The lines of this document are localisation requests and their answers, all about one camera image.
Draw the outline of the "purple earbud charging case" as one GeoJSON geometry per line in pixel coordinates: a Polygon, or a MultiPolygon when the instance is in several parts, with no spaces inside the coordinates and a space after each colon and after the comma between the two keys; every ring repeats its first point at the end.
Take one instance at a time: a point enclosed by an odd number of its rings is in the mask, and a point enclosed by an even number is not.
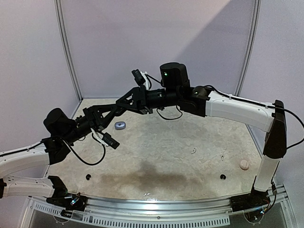
{"type": "Polygon", "coordinates": [[[115,127],[116,130],[123,130],[123,129],[126,128],[126,123],[123,122],[123,121],[116,122],[116,123],[114,124],[114,127],[115,127]]]}

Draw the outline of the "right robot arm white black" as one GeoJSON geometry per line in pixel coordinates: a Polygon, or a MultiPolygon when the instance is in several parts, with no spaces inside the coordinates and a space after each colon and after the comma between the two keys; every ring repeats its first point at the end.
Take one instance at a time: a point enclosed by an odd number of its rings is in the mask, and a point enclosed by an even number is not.
{"type": "Polygon", "coordinates": [[[149,90],[144,86],[146,76],[139,70],[132,74],[138,87],[116,101],[128,111],[146,114],[153,109],[179,106],[187,113],[201,117],[219,117],[256,127],[266,133],[263,156],[255,177],[252,192],[246,195],[249,207],[256,207],[264,199],[278,164],[286,154],[286,123],[284,104],[273,104],[227,95],[210,85],[190,86],[184,64],[170,62],[160,66],[163,88],[149,90]]]}

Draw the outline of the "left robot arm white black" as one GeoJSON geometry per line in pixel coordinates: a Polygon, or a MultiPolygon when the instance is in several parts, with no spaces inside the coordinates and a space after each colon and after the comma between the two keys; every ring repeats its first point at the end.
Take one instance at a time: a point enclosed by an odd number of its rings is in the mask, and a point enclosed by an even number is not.
{"type": "Polygon", "coordinates": [[[98,134],[125,108],[116,104],[94,105],[83,110],[84,115],[68,118],[60,108],[53,109],[44,120],[50,137],[28,147],[1,152],[0,196],[42,196],[53,198],[60,206],[67,206],[71,197],[62,180],[57,176],[42,179],[14,177],[13,173],[40,165],[62,162],[73,151],[74,142],[92,133],[103,147],[117,148],[119,143],[109,134],[102,139],[98,134]]]}

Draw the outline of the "pink round charging case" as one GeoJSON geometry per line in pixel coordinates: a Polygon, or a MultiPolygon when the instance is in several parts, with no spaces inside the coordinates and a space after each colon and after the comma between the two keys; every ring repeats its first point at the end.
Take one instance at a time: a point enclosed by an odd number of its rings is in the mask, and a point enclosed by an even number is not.
{"type": "Polygon", "coordinates": [[[241,160],[240,163],[239,163],[240,169],[242,169],[244,171],[248,170],[249,166],[250,166],[250,164],[247,160],[241,160]]]}

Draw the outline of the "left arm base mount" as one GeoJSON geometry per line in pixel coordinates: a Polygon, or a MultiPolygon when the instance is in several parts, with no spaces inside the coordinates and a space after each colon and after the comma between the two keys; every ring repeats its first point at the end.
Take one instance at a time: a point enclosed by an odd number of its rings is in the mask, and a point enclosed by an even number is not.
{"type": "Polygon", "coordinates": [[[46,202],[55,206],[65,208],[65,210],[85,211],[88,197],[69,193],[67,189],[55,189],[51,197],[46,199],[46,202]]]}

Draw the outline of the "left aluminium corner post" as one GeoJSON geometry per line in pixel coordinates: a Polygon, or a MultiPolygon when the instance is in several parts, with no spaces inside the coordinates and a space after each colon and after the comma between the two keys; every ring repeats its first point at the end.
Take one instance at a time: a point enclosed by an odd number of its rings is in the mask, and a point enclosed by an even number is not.
{"type": "Polygon", "coordinates": [[[66,59],[67,68],[69,71],[69,75],[70,75],[71,82],[72,82],[74,91],[76,93],[77,99],[79,100],[79,102],[81,102],[83,100],[83,96],[81,93],[80,84],[79,84],[79,81],[78,81],[78,78],[76,75],[76,70],[74,67],[72,54],[71,54],[71,50],[70,50],[70,46],[69,46],[69,42],[68,42],[62,1],[54,0],[54,5],[55,5],[55,11],[56,11],[56,15],[57,15],[57,24],[58,24],[58,28],[59,28],[59,34],[60,34],[60,38],[61,38],[63,52],[64,52],[65,59],[66,59]]]}

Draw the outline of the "aluminium corner post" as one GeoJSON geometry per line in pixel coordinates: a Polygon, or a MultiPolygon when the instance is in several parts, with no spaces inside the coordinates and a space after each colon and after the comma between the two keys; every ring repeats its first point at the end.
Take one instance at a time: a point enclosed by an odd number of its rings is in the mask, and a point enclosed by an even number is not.
{"type": "Polygon", "coordinates": [[[54,5],[55,5],[55,11],[56,11],[56,15],[57,15],[57,24],[58,24],[58,28],[59,28],[59,34],[60,34],[60,38],[61,38],[63,52],[64,52],[65,59],[66,59],[67,68],[69,71],[69,75],[70,75],[71,82],[72,82],[74,91],[76,93],[77,99],[79,100],[79,102],[81,102],[83,100],[83,96],[81,93],[80,84],[79,84],[79,81],[78,81],[78,78],[76,75],[76,70],[74,67],[72,54],[71,54],[71,50],[70,50],[70,46],[69,46],[69,42],[68,42],[62,1],[54,0],[54,5]]]}
{"type": "Polygon", "coordinates": [[[239,96],[241,94],[241,90],[245,81],[247,69],[249,67],[249,62],[254,46],[254,41],[255,41],[255,36],[257,32],[257,25],[258,25],[258,20],[259,20],[259,13],[260,13],[260,7],[261,7],[261,1],[260,0],[254,0],[253,1],[253,10],[252,10],[252,17],[251,17],[251,23],[250,23],[250,29],[249,29],[249,34],[248,34],[248,39],[247,39],[247,45],[246,45],[246,51],[245,51],[245,56],[244,60],[242,63],[242,68],[240,72],[240,77],[234,92],[234,95],[239,96]]]}

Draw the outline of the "aluminium front rail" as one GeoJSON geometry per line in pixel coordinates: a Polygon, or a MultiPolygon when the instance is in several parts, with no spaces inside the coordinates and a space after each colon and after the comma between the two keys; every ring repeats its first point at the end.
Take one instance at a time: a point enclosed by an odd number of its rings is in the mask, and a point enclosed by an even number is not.
{"type": "Polygon", "coordinates": [[[270,195],[273,207],[236,211],[230,197],[197,200],[89,198],[84,211],[66,211],[30,198],[23,228],[295,228],[283,185],[270,195]]]}

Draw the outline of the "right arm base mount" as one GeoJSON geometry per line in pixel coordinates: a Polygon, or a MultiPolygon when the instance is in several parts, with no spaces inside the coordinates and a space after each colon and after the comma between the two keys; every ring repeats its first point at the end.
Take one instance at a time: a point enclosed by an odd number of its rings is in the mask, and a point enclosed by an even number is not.
{"type": "Polygon", "coordinates": [[[253,209],[270,203],[268,192],[252,190],[250,193],[230,197],[233,212],[253,209]]]}

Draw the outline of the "right aluminium corner post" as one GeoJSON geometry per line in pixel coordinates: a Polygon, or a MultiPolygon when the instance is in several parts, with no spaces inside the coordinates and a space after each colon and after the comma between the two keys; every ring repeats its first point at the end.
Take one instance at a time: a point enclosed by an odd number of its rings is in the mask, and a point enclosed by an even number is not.
{"type": "Polygon", "coordinates": [[[249,62],[254,46],[254,41],[255,41],[255,36],[257,32],[257,25],[258,25],[258,20],[259,20],[259,13],[260,13],[260,7],[261,7],[261,1],[260,0],[254,0],[253,1],[253,10],[252,10],[252,17],[251,17],[251,23],[250,23],[250,29],[249,29],[249,34],[248,34],[248,39],[247,39],[247,45],[246,45],[246,51],[245,51],[245,56],[244,60],[242,63],[242,68],[240,72],[240,77],[234,92],[234,95],[239,96],[241,94],[241,90],[245,81],[247,69],[249,67],[249,62]]]}

